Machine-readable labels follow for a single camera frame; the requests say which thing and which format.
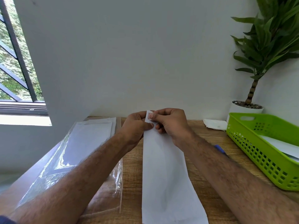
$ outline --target plant stem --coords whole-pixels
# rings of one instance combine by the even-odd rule
[[[247,105],[250,105],[251,102],[252,102],[252,98],[253,98],[253,95],[254,95],[254,92],[255,92],[255,88],[256,88],[258,82],[259,82],[258,80],[254,80],[253,83],[252,83],[252,86],[251,86],[251,88],[250,88],[248,97],[247,97],[247,99],[246,99],[246,101],[245,101],[245,103],[246,103]]]

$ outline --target person's right hand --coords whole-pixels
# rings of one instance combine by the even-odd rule
[[[193,132],[182,109],[165,108],[157,110],[153,114],[150,113],[148,119],[159,122],[155,128],[159,133],[169,134],[177,147],[182,138]]]

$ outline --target wooden tabletop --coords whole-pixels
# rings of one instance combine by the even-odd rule
[[[239,149],[226,135],[226,132],[207,129],[200,120],[189,120],[189,125],[201,137],[213,145],[220,145],[223,150],[245,169],[273,186],[269,179],[258,167]],[[8,215],[13,211],[29,186],[39,175],[41,169],[53,154],[55,148],[48,152],[39,162],[22,175],[6,192],[0,195],[0,215]],[[110,212],[104,215],[93,215],[81,218],[80,224],[141,224],[142,200],[142,152],[143,140],[135,149],[123,158],[123,196],[121,211]],[[219,197],[209,182],[201,175],[195,166],[186,157],[186,165],[190,180],[207,213],[209,224],[236,224],[239,223],[224,201]],[[281,190],[286,196],[299,203],[299,192]]]

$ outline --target forearm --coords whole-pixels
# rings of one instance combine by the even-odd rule
[[[179,148],[211,183],[242,224],[297,224],[299,205],[189,133]]]
[[[117,162],[125,155],[126,145],[122,134],[116,134],[57,184],[19,207],[11,219],[19,224],[75,224]]]

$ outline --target plastic bag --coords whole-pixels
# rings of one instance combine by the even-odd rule
[[[87,121],[75,123],[44,166],[38,178],[20,200],[18,207],[56,184],[120,128],[120,118],[88,118]],[[88,148],[80,149],[82,143],[86,142],[88,142]],[[94,195],[81,217],[120,210],[123,190],[122,168],[121,159]]]

